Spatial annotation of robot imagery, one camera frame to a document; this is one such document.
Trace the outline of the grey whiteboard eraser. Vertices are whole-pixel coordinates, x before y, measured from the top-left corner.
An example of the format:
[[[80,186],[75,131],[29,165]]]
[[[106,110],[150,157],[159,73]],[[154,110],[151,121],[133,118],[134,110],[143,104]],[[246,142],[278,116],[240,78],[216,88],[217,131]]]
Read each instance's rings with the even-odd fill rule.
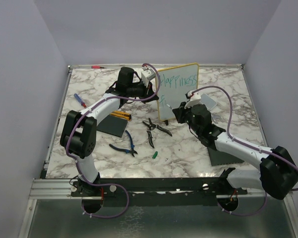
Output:
[[[212,110],[217,105],[217,102],[205,93],[201,95],[200,102],[205,105],[208,110]]]

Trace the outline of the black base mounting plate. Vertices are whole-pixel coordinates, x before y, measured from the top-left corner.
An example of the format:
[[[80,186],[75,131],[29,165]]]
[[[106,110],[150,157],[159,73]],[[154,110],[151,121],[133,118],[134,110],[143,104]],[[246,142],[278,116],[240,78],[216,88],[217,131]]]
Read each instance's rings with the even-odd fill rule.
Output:
[[[99,186],[74,182],[73,198],[106,206],[215,206],[236,190],[223,178],[101,178]]]

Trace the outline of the yellow framed whiteboard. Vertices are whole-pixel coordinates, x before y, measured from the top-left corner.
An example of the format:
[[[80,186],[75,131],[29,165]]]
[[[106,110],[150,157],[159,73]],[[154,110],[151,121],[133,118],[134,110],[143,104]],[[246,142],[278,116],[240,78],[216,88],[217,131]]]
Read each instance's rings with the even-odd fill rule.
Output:
[[[157,93],[158,118],[160,121],[174,119],[175,116],[166,104],[173,108],[179,107],[186,101],[186,94],[196,90],[199,81],[199,65],[191,63],[158,70],[160,76],[160,88]]]

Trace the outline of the blue red screwdriver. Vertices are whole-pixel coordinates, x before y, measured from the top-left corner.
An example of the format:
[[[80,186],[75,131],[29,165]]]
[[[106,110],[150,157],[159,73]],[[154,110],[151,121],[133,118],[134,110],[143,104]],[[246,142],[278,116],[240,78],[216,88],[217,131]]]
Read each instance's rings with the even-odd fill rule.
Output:
[[[82,98],[78,94],[74,94],[74,98],[81,104],[82,107],[87,108],[86,103],[82,100]]]

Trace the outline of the aluminium frame rail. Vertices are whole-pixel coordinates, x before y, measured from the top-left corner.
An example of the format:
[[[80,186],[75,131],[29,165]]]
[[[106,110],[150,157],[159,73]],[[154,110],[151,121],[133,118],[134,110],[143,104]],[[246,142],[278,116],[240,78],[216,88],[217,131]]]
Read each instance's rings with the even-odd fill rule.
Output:
[[[70,199],[69,179],[34,179],[29,199]]]

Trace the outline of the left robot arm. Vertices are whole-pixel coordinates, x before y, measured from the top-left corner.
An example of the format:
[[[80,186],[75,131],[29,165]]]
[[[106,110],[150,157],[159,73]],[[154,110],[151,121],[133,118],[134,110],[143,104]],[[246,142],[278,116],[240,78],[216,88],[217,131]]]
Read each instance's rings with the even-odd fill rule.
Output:
[[[78,178],[84,182],[82,189],[90,196],[96,195],[100,189],[100,174],[92,156],[99,123],[128,101],[147,103],[158,100],[160,86],[153,86],[151,82],[160,78],[157,70],[149,63],[144,63],[142,69],[139,81],[135,82],[136,71],[122,67],[117,80],[100,100],[82,112],[70,111],[66,116],[60,145],[65,148],[66,155],[74,159]]]

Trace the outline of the black pad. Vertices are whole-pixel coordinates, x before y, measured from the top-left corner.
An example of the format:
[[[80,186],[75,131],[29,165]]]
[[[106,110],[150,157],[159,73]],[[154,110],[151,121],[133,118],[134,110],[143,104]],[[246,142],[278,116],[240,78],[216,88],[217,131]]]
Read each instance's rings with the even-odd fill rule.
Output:
[[[108,115],[97,125],[97,131],[121,138],[127,124],[128,121],[126,119]]]
[[[236,156],[230,155],[225,152],[217,151],[212,148],[207,148],[212,166],[222,166],[231,164],[241,164],[244,161]]]

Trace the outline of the left black pad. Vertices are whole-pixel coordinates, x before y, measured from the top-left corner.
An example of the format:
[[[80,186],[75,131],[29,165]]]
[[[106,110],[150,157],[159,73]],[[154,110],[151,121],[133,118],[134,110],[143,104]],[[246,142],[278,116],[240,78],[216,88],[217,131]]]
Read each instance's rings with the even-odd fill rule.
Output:
[[[127,124],[128,121],[126,119],[108,115],[97,125],[97,131],[121,138]]]

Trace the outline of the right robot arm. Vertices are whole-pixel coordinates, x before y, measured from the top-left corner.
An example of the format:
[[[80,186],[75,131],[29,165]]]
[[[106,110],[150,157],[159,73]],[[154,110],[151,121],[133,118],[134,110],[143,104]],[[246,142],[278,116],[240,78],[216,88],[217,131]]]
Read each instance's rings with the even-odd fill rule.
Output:
[[[252,188],[265,191],[271,197],[282,200],[294,190],[298,182],[298,168],[288,151],[262,147],[232,135],[212,122],[205,105],[186,107],[182,102],[172,109],[178,123],[186,123],[194,136],[206,147],[234,156],[254,167],[253,170],[229,168],[222,173],[219,190],[229,194],[236,188]]]

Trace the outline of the red marker on rail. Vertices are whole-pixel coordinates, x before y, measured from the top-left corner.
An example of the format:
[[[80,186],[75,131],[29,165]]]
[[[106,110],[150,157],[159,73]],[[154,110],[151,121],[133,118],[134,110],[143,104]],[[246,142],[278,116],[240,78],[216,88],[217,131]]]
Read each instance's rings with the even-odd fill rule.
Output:
[[[91,68],[92,69],[106,69],[106,67],[98,66],[98,65],[92,65]]]

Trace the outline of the green marker cap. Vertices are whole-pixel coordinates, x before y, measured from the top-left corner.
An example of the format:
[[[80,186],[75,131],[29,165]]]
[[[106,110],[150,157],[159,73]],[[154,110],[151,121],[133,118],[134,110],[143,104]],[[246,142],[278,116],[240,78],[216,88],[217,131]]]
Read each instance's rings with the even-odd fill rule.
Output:
[[[155,153],[153,154],[152,158],[155,159],[157,157],[157,155],[158,155],[158,152],[155,151]]]

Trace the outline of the right black pad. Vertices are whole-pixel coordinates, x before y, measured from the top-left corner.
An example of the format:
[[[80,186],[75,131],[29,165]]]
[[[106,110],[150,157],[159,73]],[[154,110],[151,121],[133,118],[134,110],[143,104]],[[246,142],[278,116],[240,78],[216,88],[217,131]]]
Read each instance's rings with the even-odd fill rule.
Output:
[[[212,148],[207,148],[212,166],[222,166],[231,164],[241,164],[244,161],[236,156],[230,155],[225,152],[217,151]]]

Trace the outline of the blue handled cutting pliers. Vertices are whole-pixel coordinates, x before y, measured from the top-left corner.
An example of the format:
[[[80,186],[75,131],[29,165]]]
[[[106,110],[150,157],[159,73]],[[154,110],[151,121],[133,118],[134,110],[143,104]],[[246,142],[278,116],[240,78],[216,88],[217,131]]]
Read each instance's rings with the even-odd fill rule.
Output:
[[[121,146],[116,146],[113,144],[109,144],[109,147],[115,151],[123,152],[125,154],[130,154],[131,156],[135,157],[135,155],[137,155],[138,153],[135,150],[135,145],[133,143],[133,139],[127,130],[125,130],[125,133],[128,138],[128,145],[129,145],[128,147],[127,147],[127,145],[121,147]]]

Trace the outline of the yellow utility knife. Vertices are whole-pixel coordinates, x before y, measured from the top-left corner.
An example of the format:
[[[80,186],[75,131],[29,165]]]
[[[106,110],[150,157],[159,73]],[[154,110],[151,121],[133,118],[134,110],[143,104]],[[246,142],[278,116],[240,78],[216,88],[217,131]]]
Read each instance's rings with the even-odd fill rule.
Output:
[[[114,116],[114,117],[126,119],[128,121],[132,120],[132,115],[131,114],[128,114],[128,113],[125,113],[125,112],[122,112],[122,111],[113,111],[112,113],[110,113],[110,115]]]

